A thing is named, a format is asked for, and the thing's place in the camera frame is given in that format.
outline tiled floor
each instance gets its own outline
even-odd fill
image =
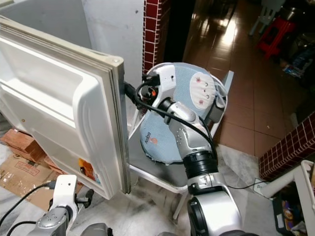
[[[248,37],[260,11],[260,5],[239,0],[226,29],[212,17],[205,19],[186,59],[220,79],[228,70],[235,72],[217,140],[257,157],[293,128],[289,116],[306,95],[279,65],[263,58],[255,47],[258,33]]]

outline refrigerator door shelf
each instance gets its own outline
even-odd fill
[[[0,109],[13,126],[104,198],[130,191],[122,58],[0,17],[0,65]]]

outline white refrigerator door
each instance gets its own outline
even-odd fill
[[[0,110],[106,199],[130,191],[123,59],[0,16]],[[91,163],[95,180],[80,170]]]

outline white wall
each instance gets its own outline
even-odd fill
[[[137,87],[142,75],[144,0],[82,0],[92,48],[124,58],[125,81]],[[127,121],[135,106],[126,98]]]

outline white chair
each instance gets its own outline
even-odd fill
[[[268,26],[270,22],[274,19],[276,12],[280,10],[284,3],[285,0],[262,0],[261,5],[263,6],[263,8],[249,35],[252,36],[254,34],[259,22],[263,24],[260,28],[259,33],[263,33],[265,27]]]
[[[229,71],[225,78],[223,79],[223,85],[226,92],[229,92],[231,83],[233,80],[234,72]],[[227,107],[227,96],[225,102],[225,109]],[[217,128],[222,120],[225,113],[222,113],[219,122],[214,123],[212,129],[210,130],[212,137],[217,131]],[[173,214],[173,219],[177,219],[178,214],[185,202],[188,195],[187,189],[187,176],[185,173],[185,168],[183,165],[168,165],[151,161],[144,153],[141,143],[140,143],[140,125],[144,118],[135,125],[134,130],[131,131],[129,136],[129,163],[130,169],[136,172],[140,177],[161,186],[173,193],[181,194],[181,199],[177,205],[177,208]]]

